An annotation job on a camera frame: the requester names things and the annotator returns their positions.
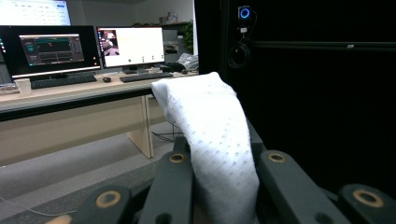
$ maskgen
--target desk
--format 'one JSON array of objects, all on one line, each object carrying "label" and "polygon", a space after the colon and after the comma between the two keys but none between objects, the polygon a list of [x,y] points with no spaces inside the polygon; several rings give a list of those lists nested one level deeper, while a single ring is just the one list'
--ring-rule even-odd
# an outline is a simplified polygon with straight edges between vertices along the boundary
[{"label": "desk", "polygon": [[151,95],[152,80],[96,82],[0,95],[0,166],[127,133],[154,156],[150,125],[163,122]]}]

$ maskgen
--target paper cup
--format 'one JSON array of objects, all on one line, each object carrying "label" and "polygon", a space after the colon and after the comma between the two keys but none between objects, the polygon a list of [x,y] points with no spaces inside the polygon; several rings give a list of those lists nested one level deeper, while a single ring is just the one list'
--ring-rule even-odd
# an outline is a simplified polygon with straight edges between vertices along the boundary
[{"label": "paper cup", "polygon": [[32,85],[29,78],[20,78],[14,80],[20,90],[21,96],[30,95],[32,93]]}]

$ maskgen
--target desk leg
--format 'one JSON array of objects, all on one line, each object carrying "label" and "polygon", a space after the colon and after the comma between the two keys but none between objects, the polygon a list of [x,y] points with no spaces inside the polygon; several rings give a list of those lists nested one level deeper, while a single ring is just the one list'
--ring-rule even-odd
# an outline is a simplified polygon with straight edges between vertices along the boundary
[{"label": "desk leg", "polygon": [[149,97],[140,96],[142,122],[139,129],[128,132],[128,137],[145,154],[147,158],[154,157],[154,146],[152,144],[151,122],[149,117]]}]

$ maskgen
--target monitor screen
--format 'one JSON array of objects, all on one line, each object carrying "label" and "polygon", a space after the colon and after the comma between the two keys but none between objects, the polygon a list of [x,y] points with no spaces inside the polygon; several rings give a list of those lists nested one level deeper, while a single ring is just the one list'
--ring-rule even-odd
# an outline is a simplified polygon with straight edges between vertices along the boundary
[{"label": "monitor screen", "polygon": [[0,0],[0,25],[71,25],[65,0]]},{"label": "monitor screen", "polygon": [[104,68],[164,63],[162,27],[97,27],[97,36]]},{"label": "monitor screen", "polygon": [[101,68],[93,26],[0,26],[0,45],[11,79]]}]

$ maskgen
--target white cloth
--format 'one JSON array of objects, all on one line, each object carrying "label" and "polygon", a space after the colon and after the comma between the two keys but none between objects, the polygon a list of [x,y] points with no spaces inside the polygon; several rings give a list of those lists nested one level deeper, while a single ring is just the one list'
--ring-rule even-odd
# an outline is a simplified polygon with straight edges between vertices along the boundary
[{"label": "white cloth", "polygon": [[218,73],[161,79],[151,85],[165,117],[191,149],[196,184],[211,223],[258,223],[259,178],[248,124],[236,93]]}]

